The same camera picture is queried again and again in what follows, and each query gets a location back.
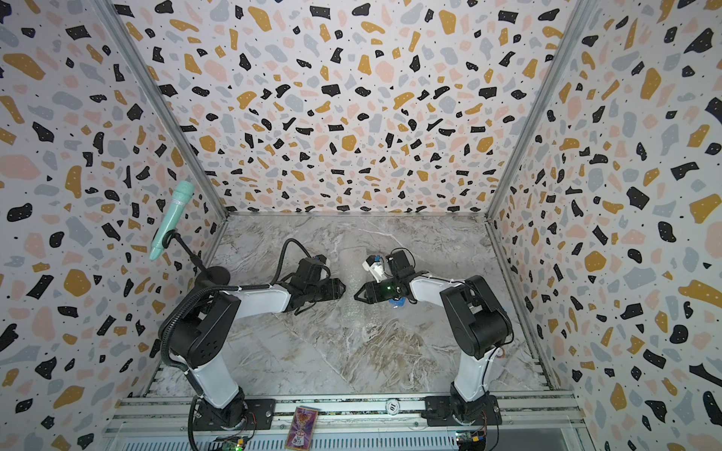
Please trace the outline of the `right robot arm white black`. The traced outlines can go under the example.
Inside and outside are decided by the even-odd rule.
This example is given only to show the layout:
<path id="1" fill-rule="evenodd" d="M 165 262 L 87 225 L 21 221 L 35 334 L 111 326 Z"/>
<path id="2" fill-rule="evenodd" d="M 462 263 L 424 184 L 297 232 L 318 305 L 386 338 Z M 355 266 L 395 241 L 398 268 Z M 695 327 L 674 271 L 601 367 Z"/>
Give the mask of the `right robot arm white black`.
<path id="1" fill-rule="evenodd" d="M 364 304 L 387 301 L 428 303 L 444 308 L 462 355 L 447 396 L 425 398 L 422 417 L 430 426 L 499 425 L 498 401 L 490 394 L 496 355 L 513 341 L 513 324 L 486 280 L 447 279 L 418 271 L 405 251 L 369 256 L 362 263 L 372 277 L 353 297 Z"/>

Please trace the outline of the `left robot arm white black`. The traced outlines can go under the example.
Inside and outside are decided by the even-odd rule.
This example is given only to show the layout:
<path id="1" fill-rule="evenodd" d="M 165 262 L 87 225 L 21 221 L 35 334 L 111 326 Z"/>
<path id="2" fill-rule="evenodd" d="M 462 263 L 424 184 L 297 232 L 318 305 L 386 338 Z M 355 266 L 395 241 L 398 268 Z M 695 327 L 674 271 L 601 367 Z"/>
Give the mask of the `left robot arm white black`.
<path id="1" fill-rule="evenodd" d="M 163 364 L 180 370 L 195 391 L 191 425 L 235 430 L 256 412 L 222 355 L 235 321 L 271 313 L 298 315 L 305 306 L 340 300 L 345 291 L 322 256 L 305 257 L 295 272 L 261 285 L 232 285 L 228 270 L 208 269 L 159 330 Z"/>

